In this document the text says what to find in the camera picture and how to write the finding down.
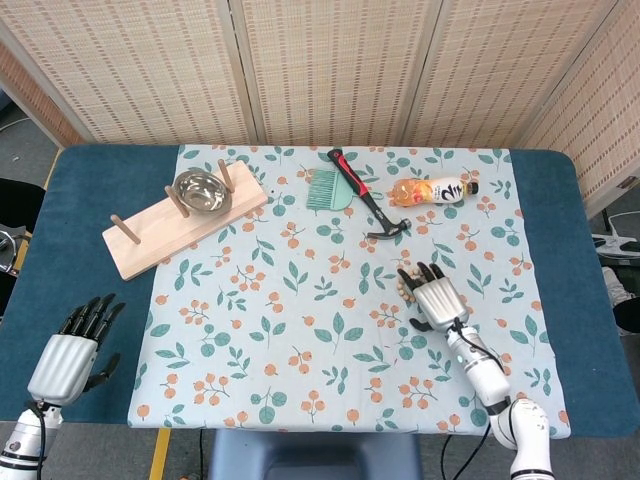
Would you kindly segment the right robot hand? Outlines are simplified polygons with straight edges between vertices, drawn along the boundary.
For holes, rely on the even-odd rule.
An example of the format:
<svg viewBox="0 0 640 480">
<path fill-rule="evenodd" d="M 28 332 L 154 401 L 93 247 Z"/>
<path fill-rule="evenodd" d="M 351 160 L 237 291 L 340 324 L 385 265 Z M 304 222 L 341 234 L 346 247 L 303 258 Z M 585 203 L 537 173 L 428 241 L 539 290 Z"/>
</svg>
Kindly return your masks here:
<svg viewBox="0 0 640 480">
<path fill-rule="evenodd" d="M 446 333 L 464 324 L 469 312 L 450 279 L 435 263 L 418 262 L 417 266 L 422 274 L 420 278 L 412 278 L 403 269 L 397 270 L 404 289 L 411 292 L 424 316 L 424 320 L 410 318 L 410 325 L 420 332 Z"/>
</svg>

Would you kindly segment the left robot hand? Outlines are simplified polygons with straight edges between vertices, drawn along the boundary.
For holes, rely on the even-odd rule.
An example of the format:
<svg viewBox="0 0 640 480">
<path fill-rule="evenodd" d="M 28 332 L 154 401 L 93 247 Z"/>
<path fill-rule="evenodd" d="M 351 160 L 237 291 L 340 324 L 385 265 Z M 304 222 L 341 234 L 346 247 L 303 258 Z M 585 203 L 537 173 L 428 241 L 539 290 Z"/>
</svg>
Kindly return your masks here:
<svg viewBox="0 0 640 480">
<path fill-rule="evenodd" d="M 93 367 L 115 319 L 125 307 L 123 302 L 114 304 L 114 299 L 110 293 L 76 307 L 49 338 L 27 386 L 34 401 L 67 406 L 113 375 L 121 359 L 118 352 L 99 372 L 95 373 Z"/>
</svg>

